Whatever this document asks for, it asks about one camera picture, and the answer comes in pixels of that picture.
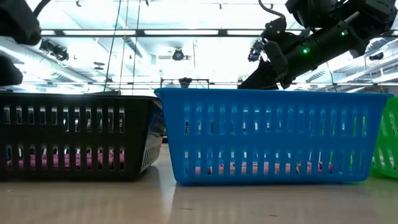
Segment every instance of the blue basket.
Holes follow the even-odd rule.
[[[392,97],[188,88],[155,93],[175,179],[208,185],[366,180]]]

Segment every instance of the table surface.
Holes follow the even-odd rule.
[[[398,180],[351,185],[184,187],[164,145],[131,183],[1,183],[0,222],[75,223],[395,223]]]

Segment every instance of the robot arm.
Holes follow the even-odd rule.
[[[261,60],[238,88],[270,90],[277,89],[277,83],[287,88],[299,75],[347,51],[353,57],[364,55],[369,41],[392,27],[394,4],[395,0],[288,0],[287,10],[313,34],[286,32],[284,17],[267,23],[261,37],[269,60]]]

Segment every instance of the pink object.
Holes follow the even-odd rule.
[[[80,159],[80,154],[76,154],[76,167],[79,168],[81,164],[81,159]],[[69,154],[65,154],[65,168],[69,168]],[[122,165],[124,163],[124,154],[120,154],[119,157],[120,164]],[[98,163],[102,166],[103,164],[103,155],[102,153],[98,153]],[[12,168],[12,162],[8,161],[7,162],[8,169]],[[87,154],[87,168],[90,169],[92,166],[91,163],[91,153]],[[113,166],[113,153],[109,153],[109,166]],[[53,155],[53,167],[54,169],[58,169],[58,154]],[[47,155],[42,155],[42,168],[46,169],[47,168]],[[23,170],[24,169],[24,160],[20,159],[19,160],[19,169]],[[30,155],[30,169],[36,169],[36,162],[35,162],[35,155]]]
[[[235,174],[235,163],[232,162],[229,167],[230,167],[230,173],[231,174]],[[332,168],[333,168],[333,166],[331,164],[329,164],[329,173],[330,174],[331,174]],[[298,163],[296,165],[295,169],[296,169],[296,174],[299,174],[300,171],[301,171],[301,163]],[[242,163],[242,169],[241,169],[242,174],[246,174],[246,170],[247,170],[246,162],[243,162]],[[289,163],[287,163],[285,165],[285,173],[289,174],[290,170],[291,170],[291,165]],[[252,171],[253,171],[253,174],[257,174],[257,172],[258,172],[258,164],[257,164],[257,162],[253,162]],[[312,164],[311,164],[311,162],[307,162],[307,173],[311,174],[311,171],[312,171]],[[275,174],[279,174],[279,172],[280,172],[279,163],[275,163],[275,171],[274,172],[275,172]],[[200,167],[196,167],[195,168],[195,173],[196,174],[200,174]],[[209,169],[207,170],[207,174],[210,175],[212,173],[213,173],[213,169],[212,169],[212,167],[209,167]],[[221,164],[221,165],[218,166],[218,173],[219,174],[224,174],[224,164]],[[264,162],[264,173],[265,174],[269,173],[269,163],[268,162]],[[318,173],[319,174],[322,173],[322,162],[318,163]]]

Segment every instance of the plastic basket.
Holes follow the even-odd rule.
[[[176,180],[209,185],[365,180],[392,96],[183,88],[155,93],[164,107]]]
[[[153,97],[0,95],[0,179],[132,180],[159,156]]]
[[[398,178],[398,97],[389,99],[384,108],[372,171],[388,177]]]

